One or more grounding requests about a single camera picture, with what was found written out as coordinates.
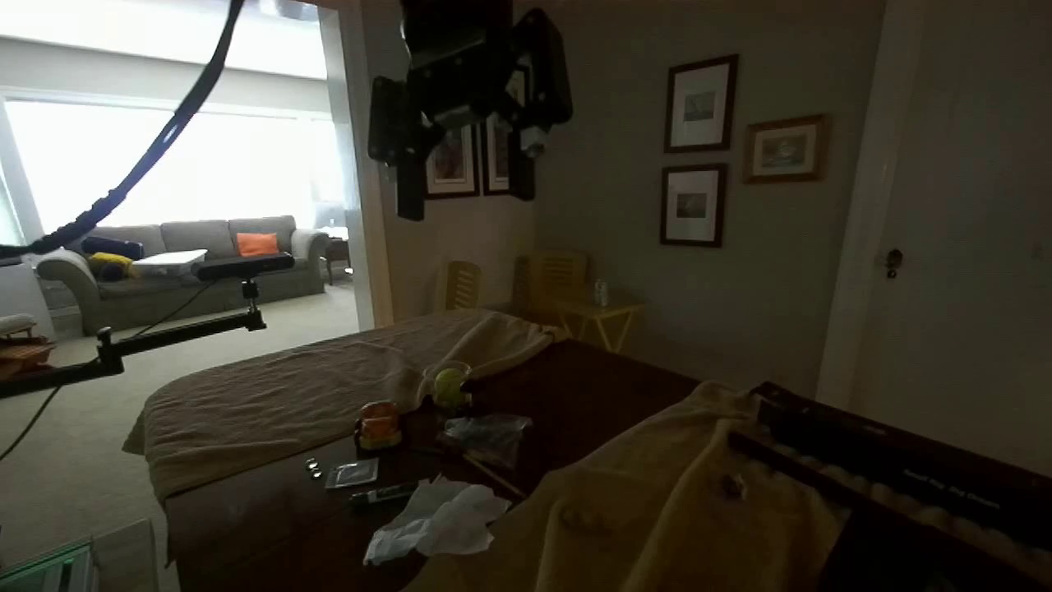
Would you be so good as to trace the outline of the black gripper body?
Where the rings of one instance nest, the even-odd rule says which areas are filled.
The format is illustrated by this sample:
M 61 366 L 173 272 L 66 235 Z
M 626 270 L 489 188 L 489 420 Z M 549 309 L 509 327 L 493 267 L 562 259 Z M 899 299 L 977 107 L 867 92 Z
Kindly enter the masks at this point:
M 397 171 L 397 213 L 423 218 L 423 162 L 447 130 L 509 123 L 509 192 L 536 198 L 536 155 L 573 117 L 562 33 L 513 0 L 397 0 L 407 75 L 372 80 L 367 155 Z

